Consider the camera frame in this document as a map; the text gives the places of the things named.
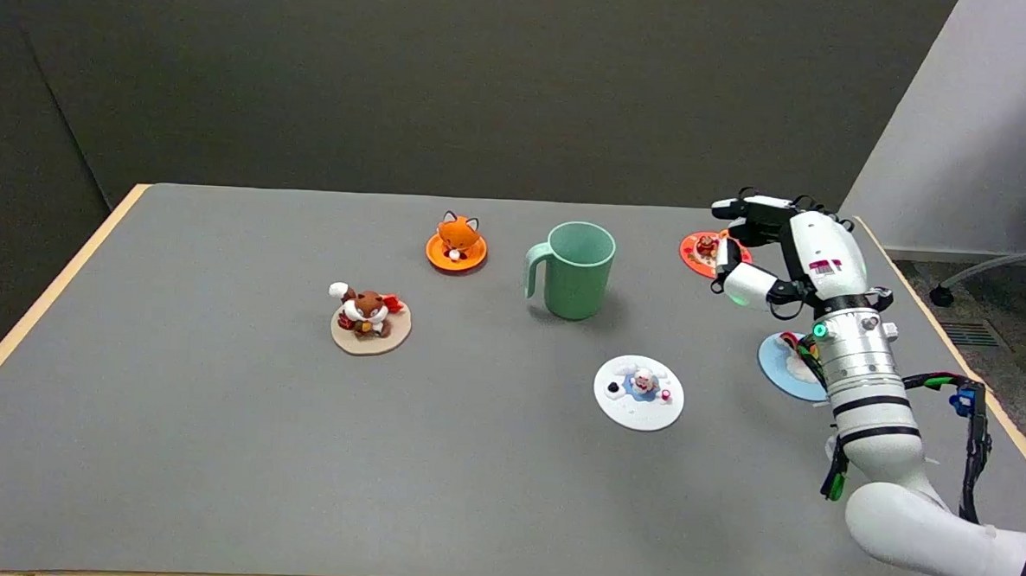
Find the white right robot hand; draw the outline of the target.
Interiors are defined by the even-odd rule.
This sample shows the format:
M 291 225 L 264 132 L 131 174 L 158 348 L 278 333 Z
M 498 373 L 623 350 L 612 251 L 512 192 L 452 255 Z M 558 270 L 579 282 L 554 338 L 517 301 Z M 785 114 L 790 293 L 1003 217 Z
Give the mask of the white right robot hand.
M 727 234 L 716 251 L 710 289 L 740 306 L 775 312 L 798 303 L 820 320 L 849 308 L 881 313 L 893 303 L 890 289 L 869 287 L 853 221 L 807 195 L 783 199 L 746 187 L 735 198 L 713 203 L 711 213 L 727 222 Z M 745 259 L 747 249 L 770 244 L 781 251 L 786 278 Z

